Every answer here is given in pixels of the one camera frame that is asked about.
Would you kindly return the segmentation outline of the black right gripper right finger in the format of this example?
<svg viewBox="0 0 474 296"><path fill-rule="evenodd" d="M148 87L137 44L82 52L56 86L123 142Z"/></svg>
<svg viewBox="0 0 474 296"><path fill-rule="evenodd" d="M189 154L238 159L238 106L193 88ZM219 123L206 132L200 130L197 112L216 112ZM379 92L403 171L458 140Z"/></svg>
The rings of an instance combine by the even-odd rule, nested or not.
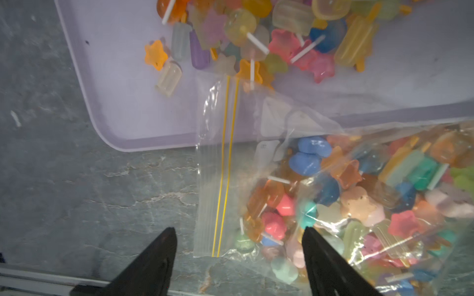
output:
<svg viewBox="0 0 474 296"><path fill-rule="evenodd" d="M367 282L314 228L307 227L302 248L314 296L379 296Z"/></svg>

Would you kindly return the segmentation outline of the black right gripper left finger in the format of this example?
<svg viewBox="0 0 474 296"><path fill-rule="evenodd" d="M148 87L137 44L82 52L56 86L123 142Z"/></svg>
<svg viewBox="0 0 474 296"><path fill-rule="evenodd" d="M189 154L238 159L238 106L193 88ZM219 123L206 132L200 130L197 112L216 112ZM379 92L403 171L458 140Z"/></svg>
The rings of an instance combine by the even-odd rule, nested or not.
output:
<svg viewBox="0 0 474 296"><path fill-rule="evenodd" d="M77 285L72 296L166 296L169 291L177 235L166 228L136 259L105 287Z"/></svg>

